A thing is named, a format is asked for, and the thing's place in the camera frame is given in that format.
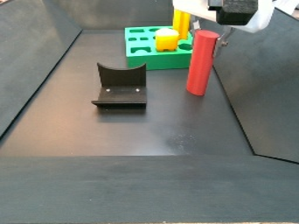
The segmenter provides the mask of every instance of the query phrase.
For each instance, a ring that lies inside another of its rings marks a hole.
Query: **green block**
[[[146,26],[125,28],[125,58],[126,66],[138,67],[145,63],[146,70],[185,68],[190,64],[192,35],[181,39],[176,51],[157,52],[154,50],[154,31],[170,26]]]

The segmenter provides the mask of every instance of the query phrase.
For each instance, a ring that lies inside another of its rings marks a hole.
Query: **black holder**
[[[97,63],[97,72],[101,88],[92,103],[97,107],[144,108],[145,64],[130,69],[114,69]]]
[[[257,12],[257,0],[208,0],[220,25],[245,25]]]

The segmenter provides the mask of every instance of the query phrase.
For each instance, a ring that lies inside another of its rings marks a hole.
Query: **red cylinder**
[[[213,31],[197,30],[194,32],[186,80],[186,90],[193,95],[205,94],[213,60],[212,53],[218,36]]]

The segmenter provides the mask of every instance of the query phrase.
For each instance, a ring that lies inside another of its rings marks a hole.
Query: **white robot part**
[[[288,15],[292,15],[295,8],[299,9],[299,0],[276,0],[275,7]]]
[[[196,17],[216,22],[216,11],[208,10],[208,0],[172,0],[172,6],[178,11],[188,12]],[[257,11],[246,25],[232,25],[230,27],[244,32],[254,33],[261,31],[269,23],[273,10],[272,0],[257,0]]]

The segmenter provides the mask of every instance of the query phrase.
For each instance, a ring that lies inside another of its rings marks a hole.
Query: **black curved stand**
[[[97,107],[144,108],[145,64],[130,69],[114,69],[97,63],[97,72],[101,88],[92,103]]]

